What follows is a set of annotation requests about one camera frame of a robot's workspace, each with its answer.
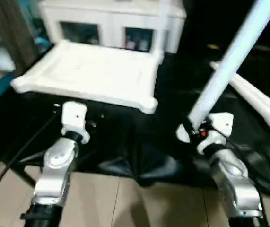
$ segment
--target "cabinet door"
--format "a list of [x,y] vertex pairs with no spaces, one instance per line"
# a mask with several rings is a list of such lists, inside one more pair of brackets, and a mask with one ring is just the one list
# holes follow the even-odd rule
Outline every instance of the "cabinet door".
[[[158,36],[158,17],[115,14],[114,46],[118,48],[149,52]],[[176,53],[184,20],[170,17],[164,37],[163,50]]]
[[111,14],[87,9],[41,6],[42,16],[52,42],[74,42],[113,46]]

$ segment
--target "white plastic mount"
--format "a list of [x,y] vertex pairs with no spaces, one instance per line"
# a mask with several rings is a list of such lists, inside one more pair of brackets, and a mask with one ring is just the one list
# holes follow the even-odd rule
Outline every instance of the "white plastic mount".
[[138,108],[152,114],[162,51],[136,52],[62,40],[26,74],[11,81],[36,91]]
[[[220,132],[222,132],[224,135],[229,137],[232,132],[232,127],[233,127],[233,120],[234,120],[234,115],[232,113],[210,113],[209,118],[212,121],[212,126],[215,129],[218,129]],[[190,142],[190,137],[185,130],[183,124],[179,126],[179,128],[176,131],[177,138],[184,142],[184,143],[189,143]],[[225,144],[226,143],[226,138],[222,136],[220,133],[218,133],[215,130],[210,130],[208,132],[208,136],[205,140],[203,140],[198,146],[197,150],[199,153],[203,154],[203,150],[210,144],[215,143],[215,144]]]
[[61,133],[65,135],[67,131],[74,131],[82,135],[82,144],[88,143],[90,136],[85,129],[85,117],[87,107],[77,102],[66,102],[62,106],[61,122],[63,128]]

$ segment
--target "black cloth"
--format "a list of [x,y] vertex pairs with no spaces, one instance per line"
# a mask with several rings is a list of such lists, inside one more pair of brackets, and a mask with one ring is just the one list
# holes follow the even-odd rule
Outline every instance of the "black cloth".
[[[76,100],[88,107],[87,130],[91,135],[90,142],[80,148],[77,171],[127,176],[143,186],[155,181],[214,185],[207,168],[201,165],[203,159],[191,145],[181,143],[175,136],[181,117],[190,111],[212,74],[210,60],[218,60],[218,56],[212,52],[205,53],[202,60],[176,60],[173,55],[166,55],[157,73],[155,97],[159,103],[151,115],[69,97],[36,92],[18,94],[10,88],[0,97],[0,160],[10,160],[57,111],[55,120],[30,143],[20,159],[46,150],[61,134],[61,108],[54,104]],[[259,55],[248,57],[239,73],[270,95],[270,64],[259,65],[260,61],[270,63],[270,57],[267,61]],[[261,142],[270,150],[270,129],[230,86],[213,112],[234,115],[231,139],[244,150]],[[41,166],[42,158],[27,164]]]

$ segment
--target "white foam block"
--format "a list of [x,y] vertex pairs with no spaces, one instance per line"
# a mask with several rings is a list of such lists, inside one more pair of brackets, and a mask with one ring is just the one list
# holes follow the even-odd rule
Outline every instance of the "white foam block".
[[61,41],[11,82],[19,93],[43,92],[140,109],[157,107],[154,88],[162,52],[143,53]]

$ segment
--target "wire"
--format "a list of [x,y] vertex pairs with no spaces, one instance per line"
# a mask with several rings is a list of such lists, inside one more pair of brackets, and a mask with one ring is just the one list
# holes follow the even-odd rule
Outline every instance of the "wire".
[[[216,129],[216,128],[214,128],[212,125],[211,125],[211,128],[213,129],[213,130],[215,130],[216,132],[218,132],[219,134],[221,134],[235,149],[236,149],[236,151],[237,151],[237,153],[241,156],[241,158],[243,158],[243,162],[245,163],[245,165],[246,165],[246,167],[247,167],[247,169],[248,169],[248,171],[249,172],[254,172],[254,173],[256,173],[258,176],[260,176],[261,178],[263,178],[263,180],[265,180],[265,181],[267,181],[269,184],[270,184],[270,180],[267,178],[267,177],[265,177],[265,176],[263,176],[262,174],[260,174],[260,172],[258,172],[250,163],[249,163],[249,161],[248,161],[248,159],[242,154],[242,152],[241,152],[241,149],[229,138],[229,137],[227,137],[224,133],[222,133],[220,130],[218,130],[218,129]],[[252,177],[251,177],[251,179],[252,179],[252,181],[256,184],[256,186],[257,187],[259,187],[259,188],[261,188],[262,189],[262,191],[265,191],[265,192],[267,192],[266,194],[268,195],[268,196],[270,196],[270,193],[268,193],[268,191],[266,190],[266,188],[263,186],[263,185],[261,185],[258,181],[257,181],[257,179],[255,178],[255,176],[253,176],[252,175]],[[262,197],[262,195],[259,193],[259,195],[260,195],[260,202],[261,203],[263,203],[263,199],[261,198]]]
[[10,169],[11,165],[14,164],[14,162],[17,160],[19,155],[27,148],[27,146],[51,123],[55,116],[60,111],[57,111],[55,114],[52,114],[50,119],[39,129],[36,131],[36,133],[25,143],[25,145],[16,153],[16,155],[6,164],[6,167],[3,169],[3,171],[0,174],[0,182],[3,179],[4,175],[7,173],[7,171]]

